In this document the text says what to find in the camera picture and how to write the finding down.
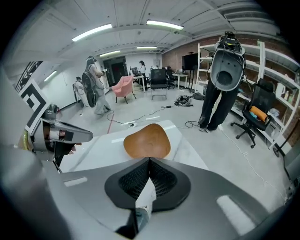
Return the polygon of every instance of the shelf unit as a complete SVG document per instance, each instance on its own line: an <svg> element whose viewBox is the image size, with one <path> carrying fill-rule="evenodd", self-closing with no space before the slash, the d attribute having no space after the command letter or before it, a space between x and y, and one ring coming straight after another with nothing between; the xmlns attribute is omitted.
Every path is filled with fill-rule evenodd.
<svg viewBox="0 0 300 240"><path fill-rule="evenodd" d="M264 42L261 42L261 41L257 41L257 46L242 44L242 47L245 49L246 55L259 57L259 59L260 59L259 64L255 63L253 61L246 60L246 68L258 72L258 76L257 76L257 80L243 79L244 82L248 81L249 84L253 85L256 82L258 82L258 80L260 78L263 78L264 76L268 76L268 77L276 80L277 82L282 83L286 87L294 90L294 92L295 92L294 94L296 94L296 91L298 91L298 97L296 99L295 106L290 104L288 101L286 101L282 97L276 97L276 99L278 99L281 103L283 103L285 106L290 108L292 111L292 114L290 115L286 124L284 124L279 118L275 117L270 112L268 113L273 118L274 122L277 123L278 126L280 127L279 135L275 139L273 139L271 136L269 136L266 132L261 131L261 133L271 143L271 145L269 147L269 149L271 149L277 143L277 141L280 139L282 134L286 131L287 127L291 123L291 121L296 113L297 107L299 106L299 102L300 102L300 93L299 93L300 86L292 78L288 77L287 75L283 75L273 69L266 67L265 66L266 60L275 62L276 64L279 64L294 73L300 69L300 64L298 62L296 62L294 59L290 58L289 56L286 56L286 55L284 55L280 52L274 51L272 49L265 48ZM197 71L197 82L196 82L196 86L195 86L195 91L197 91L197 86L199 86L200 83L204 83L204 81L200 78L199 73L207 72L207 69L200 68L200 64L202 62L212 62L212 57L210 57L209 54L206 57L200 57L200 53L201 53L202 49L205 49L208 52L213 52L215 50L214 44L203 45L203 46L198 44L198 56L199 57L198 57L198 71ZM238 94L238 97L242 98L246 101L251 101L250 98L242 95L241 93ZM237 109L236 107L233 107L232 111L234 113L238 114L239 116L243 117L242 112L239 109Z"/></svg>

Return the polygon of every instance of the orange cushion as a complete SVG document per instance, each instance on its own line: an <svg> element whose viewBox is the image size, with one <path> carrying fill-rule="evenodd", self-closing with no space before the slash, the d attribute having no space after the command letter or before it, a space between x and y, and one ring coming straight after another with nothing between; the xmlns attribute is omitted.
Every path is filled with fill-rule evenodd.
<svg viewBox="0 0 300 240"><path fill-rule="evenodd" d="M250 109L251 112L253 112L260 120L266 121L267 114L265 114L262 110L259 108L252 106Z"/></svg>

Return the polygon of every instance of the doorway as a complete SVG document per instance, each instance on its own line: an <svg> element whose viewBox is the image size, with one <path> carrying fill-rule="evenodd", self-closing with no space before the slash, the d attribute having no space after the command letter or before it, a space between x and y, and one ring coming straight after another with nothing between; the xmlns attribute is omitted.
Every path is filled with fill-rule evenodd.
<svg viewBox="0 0 300 240"><path fill-rule="evenodd" d="M116 85L122 76L128 76L125 56L104 60L103 64L107 69L106 74L110 87Z"/></svg>

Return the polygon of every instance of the pink armchair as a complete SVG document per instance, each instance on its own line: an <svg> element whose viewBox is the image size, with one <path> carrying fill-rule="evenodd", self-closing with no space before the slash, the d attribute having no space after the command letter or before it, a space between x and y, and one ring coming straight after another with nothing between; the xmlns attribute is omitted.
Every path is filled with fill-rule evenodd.
<svg viewBox="0 0 300 240"><path fill-rule="evenodd" d="M123 76L121 77L120 81L117 85L112 86L113 92L116 94L116 102L117 97L124 98L126 103L128 104L126 100L126 96L132 92L133 96L135 97L133 91L132 91L132 81L133 81L133 75L131 76Z"/></svg>

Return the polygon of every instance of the wooden seat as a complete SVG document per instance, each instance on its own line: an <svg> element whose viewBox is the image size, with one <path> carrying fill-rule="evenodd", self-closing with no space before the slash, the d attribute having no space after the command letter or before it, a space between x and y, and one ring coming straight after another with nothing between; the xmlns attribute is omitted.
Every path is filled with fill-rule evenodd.
<svg viewBox="0 0 300 240"><path fill-rule="evenodd" d="M124 139L124 148L132 158L164 158L171 145L164 129L158 124L149 124Z"/></svg>

